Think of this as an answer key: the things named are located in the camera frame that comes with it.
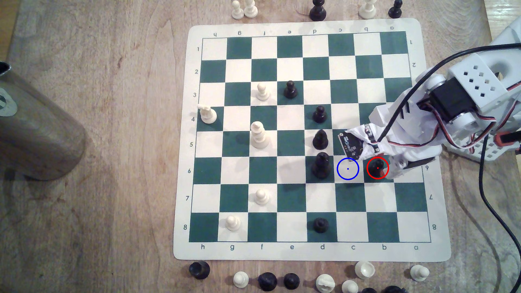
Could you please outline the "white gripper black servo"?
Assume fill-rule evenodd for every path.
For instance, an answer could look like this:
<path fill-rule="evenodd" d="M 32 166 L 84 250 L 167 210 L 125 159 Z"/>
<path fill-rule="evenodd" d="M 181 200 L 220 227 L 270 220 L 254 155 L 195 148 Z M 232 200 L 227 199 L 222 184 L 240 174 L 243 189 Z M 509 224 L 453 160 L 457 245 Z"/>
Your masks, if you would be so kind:
<path fill-rule="evenodd" d="M 380 174 L 395 179 L 404 173 L 405 167 L 418 167 L 433 161 L 442 151 L 442 130 L 435 116 L 421 110 L 411 97 L 400 107 L 403 98 L 394 103 L 377 106 L 369 115 L 371 124 L 353 128 L 353 135 L 361 142 L 355 157 L 374 157 L 379 154 L 391 156 Z M 391 125 L 381 142 L 377 139 Z"/>

